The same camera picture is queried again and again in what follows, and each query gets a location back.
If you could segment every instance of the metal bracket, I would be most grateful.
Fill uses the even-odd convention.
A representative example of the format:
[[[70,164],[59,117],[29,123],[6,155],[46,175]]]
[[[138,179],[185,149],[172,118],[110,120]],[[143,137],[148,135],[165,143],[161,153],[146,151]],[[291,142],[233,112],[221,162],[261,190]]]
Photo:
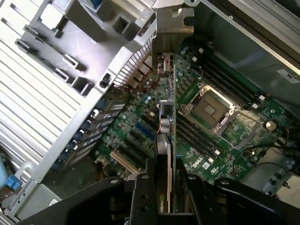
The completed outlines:
[[[163,53],[176,53],[184,38],[194,33],[193,26],[186,26],[186,17],[193,17],[193,8],[158,8],[156,10],[156,37],[152,43],[152,65],[158,67],[158,56]]]

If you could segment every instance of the blue latch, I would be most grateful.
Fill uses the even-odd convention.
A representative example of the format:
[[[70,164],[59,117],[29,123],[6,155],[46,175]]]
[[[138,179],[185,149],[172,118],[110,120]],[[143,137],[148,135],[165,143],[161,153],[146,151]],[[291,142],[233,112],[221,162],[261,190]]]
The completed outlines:
[[[13,191],[16,191],[21,185],[22,181],[14,175],[10,175],[6,180],[6,185],[9,186]]]

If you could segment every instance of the green motherboard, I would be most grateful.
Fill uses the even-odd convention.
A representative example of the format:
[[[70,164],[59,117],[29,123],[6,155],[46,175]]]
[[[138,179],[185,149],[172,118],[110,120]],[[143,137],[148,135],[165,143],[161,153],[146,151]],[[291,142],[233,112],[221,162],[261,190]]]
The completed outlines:
[[[201,73],[192,69],[192,48],[193,46],[183,46],[181,53],[176,55],[176,156],[183,160],[188,173],[197,174],[208,182],[219,177],[241,180],[253,167],[249,160],[258,161],[261,157],[259,153],[267,149],[256,149],[253,154],[240,157],[241,151],[249,146],[273,144],[291,123],[291,118],[279,104],[268,97],[257,109],[240,109],[240,113],[236,113],[220,135],[213,133],[206,121],[192,113],[190,118],[186,117],[181,108],[195,98],[200,83],[210,84]],[[211,61],[238,82],[244,83],[254,91],[258,90],[210,50],[206,51],[209,52],[208,57]],[[128,157],[128,154],[122,156],[135,168],[143,171],[144,159],[154,156],[155,135],[159,127],[159,101],[167,99],[167,87],[167,78],[159,78],[153,71],[145,75],[141,88],[131,90],[126,108],[118,115],[94,151],[96,158],[105,158],[110,162],[111,169],[124,180],[130,172],[111,158],[110,153],[113,149],[123,149],[120,153],[124,150],[130,152],[133,157]],[[266,129],[267,121],[275,121],[277,128]],[[203,151],[202,148],[206,145],[209,147],[210,143],[215,146],[214,152]],[[237,156],[239,158],[233,171],[233,162]]]

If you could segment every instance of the circuit board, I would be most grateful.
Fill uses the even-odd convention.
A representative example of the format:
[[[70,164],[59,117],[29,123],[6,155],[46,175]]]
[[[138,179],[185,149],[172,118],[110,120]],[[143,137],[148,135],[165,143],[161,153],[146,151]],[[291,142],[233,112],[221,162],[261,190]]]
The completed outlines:
[[[191,47],[184,46],[180,54],[176,56],[176,104],[180,112],[182,105],[187,105],[199,92],[199,83],[208,83],[202,74],[191,68]],[[221,62],[216,56],[210,54],[214,63],[219,64],[228,73],[247,85],[249,88],[258,90],[249,81],[242,78],[233,69]],[[141,90],[131,92],[130,100],[125,109],[104,134],[101,143],[96,147],[95,157],[105,157],[111,162],[112,169],[123,179],[130,174],[123,166],[111,158],[113,149],[120,146],[127,151],[132,151],[135,158],[143,158],[142,152],[152,157],[155,150],[155,135],[158,131],[158,104],[161,99],[166,99],[169,92],[167,78],[158,78],[155,72],[149,72],[143,81]],[[264,124],[266,121],[276,121],[277,129],[268,130]],[[258,109],[242,110],[228,123],[221,135],[210,131],[205,121],[199,118],[183,120],[181,125],[192,123],[195,135],[198,131],[204,132],[211,141],[216,143],[217,151],[215,158],[211,158],[197,149],[195,142],[186,138],[187,130],[178,130],[176,138],[176,156],[184,162],[188,173],[201,176],[208,182],[219,177],[229,177],[241,180],[253,167],[249,163],[249,157],[253,161],[260,159],[260,152],[266,149],[257,149],[253,155],[241,156],[236,161],[233,173],[233,162],[240,152],[249,146],[261,144],[273,144],[291,123],[291,118],[285,110],[275,101],[266,98],[261,102]],[[137,164],[136,160],[126,157],[138,170],[143,170],[143,165]]]

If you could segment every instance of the blue pcie slot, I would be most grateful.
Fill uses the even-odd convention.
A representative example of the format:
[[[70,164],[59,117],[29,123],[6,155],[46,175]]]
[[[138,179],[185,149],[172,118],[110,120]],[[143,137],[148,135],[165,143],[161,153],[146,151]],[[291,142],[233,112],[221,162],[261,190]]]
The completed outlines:
[[[150,140],[155,140],[155,136],[152,134],[152,132],[149,131],[146,127],[144,127],[142,124],[136,123],[135,128],[137,128],[140,132],[146,135]]]

